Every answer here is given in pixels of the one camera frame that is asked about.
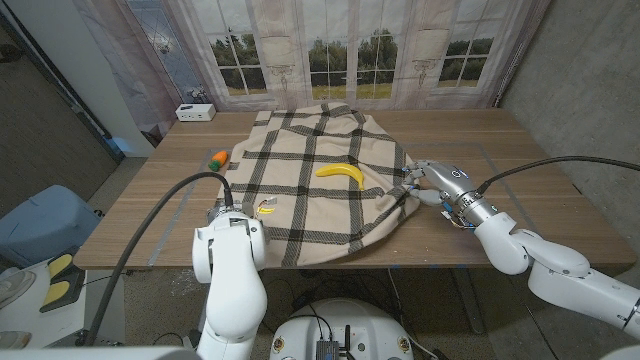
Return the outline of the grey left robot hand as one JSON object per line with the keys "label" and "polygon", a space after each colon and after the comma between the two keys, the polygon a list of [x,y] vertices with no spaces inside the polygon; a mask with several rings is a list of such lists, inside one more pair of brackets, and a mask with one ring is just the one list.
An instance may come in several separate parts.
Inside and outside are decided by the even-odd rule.
{"label": "grey left robot hand", "polygon": [[210,224],[216,217],[227,212],[242,213],[249,218],[255,217],[254,207],[249,202],[235,201],[232,206],[226,206],[223,201],[217,201],[213,207],[206,211],[207,223]]}

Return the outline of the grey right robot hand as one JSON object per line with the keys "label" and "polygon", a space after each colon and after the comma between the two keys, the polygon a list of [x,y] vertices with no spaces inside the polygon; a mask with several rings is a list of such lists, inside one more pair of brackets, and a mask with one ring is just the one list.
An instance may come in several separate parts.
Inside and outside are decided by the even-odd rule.
{"label": "grey right robot hand", "polygon": [[403,171],[409,194],[425,205],[447,203],[464,209],[482,198],[470,176],[454,165],[421,160],[406,165]]}

